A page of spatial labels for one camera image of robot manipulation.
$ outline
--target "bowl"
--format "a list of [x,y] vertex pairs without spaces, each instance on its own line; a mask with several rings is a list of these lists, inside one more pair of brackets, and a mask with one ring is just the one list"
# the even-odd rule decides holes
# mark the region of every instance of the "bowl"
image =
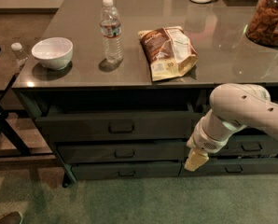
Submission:
[[61,70],[72,60],[73,43],[63,37],[52,37],[36,43],[31,52],[44,67]]

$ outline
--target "person's foot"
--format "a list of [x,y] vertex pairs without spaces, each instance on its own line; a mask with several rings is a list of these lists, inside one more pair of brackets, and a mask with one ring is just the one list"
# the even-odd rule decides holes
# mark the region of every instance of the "person's foot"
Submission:
[[6,213],[0,217],[0,224],[21,224],[23,217],[20,212]]

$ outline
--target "jar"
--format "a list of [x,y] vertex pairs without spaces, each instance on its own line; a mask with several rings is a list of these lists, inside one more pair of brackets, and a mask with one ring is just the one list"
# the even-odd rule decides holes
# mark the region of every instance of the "jar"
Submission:
[[245,34],[260,45],[278,47],[278,0],[258,0]]

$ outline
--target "countertop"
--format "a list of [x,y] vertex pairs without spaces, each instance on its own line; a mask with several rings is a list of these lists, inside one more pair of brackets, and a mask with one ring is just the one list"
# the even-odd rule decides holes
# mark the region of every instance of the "countertop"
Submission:
[[[72,40],[72,62],[52,71],[30,59],[14,89],[102,87],[204,87],[221,83],[278,86],[278,49],[250,41],[244,34],[254,7],[227,7],[221,0],[194,4],[189,0],[114,0],[122,21],[124,60],[105,71],[99,27],[102,0],[64,0],[42,39]],[[184,77],[152,82],[138,32],[182,26],[198,53],[196,66]]]

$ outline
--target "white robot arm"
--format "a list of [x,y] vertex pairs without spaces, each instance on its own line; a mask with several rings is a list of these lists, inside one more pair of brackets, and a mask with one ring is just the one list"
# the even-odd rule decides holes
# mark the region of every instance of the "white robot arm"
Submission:
[[229,138],[247,126],[278,140],[278,104],[258,85],[224,84],[210,95],[210,111],[198,122],[187,142],[191,148],[185,168],[195,171]]

